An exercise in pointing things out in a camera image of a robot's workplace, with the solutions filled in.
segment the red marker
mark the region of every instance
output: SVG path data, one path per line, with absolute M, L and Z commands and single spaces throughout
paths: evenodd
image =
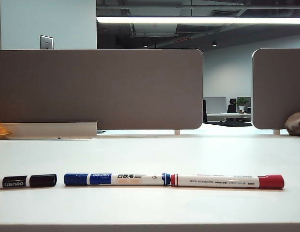
M 282 189 L 285 181 L 281 175 L 224 176 L 224 175 L 171 175 L 172 186 Z

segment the ceiling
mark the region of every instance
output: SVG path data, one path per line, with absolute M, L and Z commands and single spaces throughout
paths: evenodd
M 300 0 L 97 0 L 97 16 L 300 17 Z M 300 26 L 97 23 L 100 49 L 205 51 L 295 34 Z

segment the partition leg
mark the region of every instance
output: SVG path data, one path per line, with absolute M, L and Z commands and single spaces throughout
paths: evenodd
M 280 135 L 280 130 L 274 130 L 274 135 Z

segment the marker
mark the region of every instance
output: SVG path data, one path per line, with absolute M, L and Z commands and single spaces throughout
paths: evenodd
M 224 176 L 224 175 L 171 175 L 172 186 L 219 187 L 219 188 L 261 188 L 282 189 L 285 181 L 281 175 Z
M 56 183 L 56 174 L 7 176 L 4 178 L 0 178 L 0 189 L 23 187 L 53 187 Z
M 169 185 L 170 174 L 65 174 L 67 186 L 85 185 Z

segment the desk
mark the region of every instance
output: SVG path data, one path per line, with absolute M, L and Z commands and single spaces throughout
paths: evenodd
M 0 189 L 0 232 L 299 232 L 300 137 L 283 133 L 203 124 L 0 141 L 0 175 L 58 174 L 54 188 Z M 282 174 L 285 188 L 65 187 L 67 172 Z
M 251 118 L 251 114 L 244 113 L 207 113 L 207 119 L 209 120 L 224 120 L 225 118 Z

